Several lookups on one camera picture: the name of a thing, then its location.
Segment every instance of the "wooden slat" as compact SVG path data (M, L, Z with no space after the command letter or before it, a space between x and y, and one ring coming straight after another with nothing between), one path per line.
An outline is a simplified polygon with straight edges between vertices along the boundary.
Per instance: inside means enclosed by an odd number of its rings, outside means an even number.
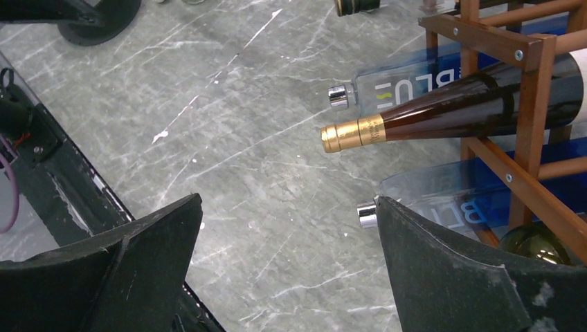
M488 26L519 24L532 19L547 17L577 9L583 2L583 0L554 0L525 8L517 5L518 3L510 3L508 5L508 10L511 10L510 8L515 8L515 10L484 17L480 22L482 24L487 24Z
M587 30L580 30L557 37L556 55L587 48Z
M488 246L497 248L499 246L499 238L491 230L478 230L475 235L479 238L479 241L487 244Z
M544 127L546 111L550 98L550 81L554 66L555 36L536 35L544 42L540 56L541 63L537 71L525 72L522 76L520 110L516 132L516 162L528 174L538 177L540 158L544 144ZM516 228L532 222L533 213L522 203L519 197L512 195L509 206L509 227Z
M524 71L533 71L539 66L536 54L541 53L540 39L479 23L467 23L450 15L424 17L420 25ZM454 35L455 28L458 29L457 35ZM523 53L520 60L516 59L518 50Z
M587 172L587 157L579 157L540 166L538 179L546 180L585 172Z
M463 21L479 22L479 1L477 0L462 0L461 2L461 18ZM460 70L461 77L468 76L478 70L479 53L466 46L461 46L460 51ZM460 143L460 158L467 160L475 158L473 150L467 144ZM479 239L485 244L492 244L492 237L481 236Z
M488 138L467 138L467 143L512 192L587 264L587 223ZM506 180L507 174L512 176L511 182Z
M581 7L569 12L567 31L579 31L587 27L587 1Z
M438 47L438 34L432 31L426 31L426 49Z
M461 0L460 10L462 22L479 22L479 0ZM465 77L477 71L479 54L465 44L461 44L460 52L461 76Z

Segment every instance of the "gray marble surface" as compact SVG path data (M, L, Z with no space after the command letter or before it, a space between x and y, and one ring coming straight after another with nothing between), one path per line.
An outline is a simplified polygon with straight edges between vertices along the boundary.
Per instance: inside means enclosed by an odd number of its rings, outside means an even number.
M325 154L319 130L356 117L329 110L328 87L424 46L410 2L339 18L329 0L144 1L104 45L16 25L0 50L137 217L201 194L187 280L228 331L400 331L355 206L458 142Z

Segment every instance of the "metal screw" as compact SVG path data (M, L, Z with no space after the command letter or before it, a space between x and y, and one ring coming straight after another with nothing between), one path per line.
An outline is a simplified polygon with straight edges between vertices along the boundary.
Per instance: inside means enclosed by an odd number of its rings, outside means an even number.
M515 56L516 60L522 61L522 59L524 58L524 52L522 52L522 50L517 50Z

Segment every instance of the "purple wire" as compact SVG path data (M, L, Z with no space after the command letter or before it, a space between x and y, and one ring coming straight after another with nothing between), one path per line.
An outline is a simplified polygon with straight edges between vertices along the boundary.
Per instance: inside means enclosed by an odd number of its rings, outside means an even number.
M0 135L0 143L4 144L4 147L6 147L8 152L10 152L10 154L12 154L13 157L15 157L15 158L17 157L17 153L12 149L12 146L10 146L10 143L2 135Z
M12 170L12 167L10 166L10 163L8 162L8 160L6 160L6 158L4 157L4 155L0 154L0 163L4 166L4 169L6 170L6 173L8 174L8 180L10 180L10 183L12 184L12 195L14 196L13 199L13 204L12 204L12 217L10 217L10 221L8 222L8 225L2 229L0 229L0 234L4 234L9 232L12 227L15 225L15 223L17 222L17 217L18 217L18 212L19 212L19 207L20 207L20 199L19 199L19 190L18 190L18 185L17 185L17 179L15 176L15 173Z

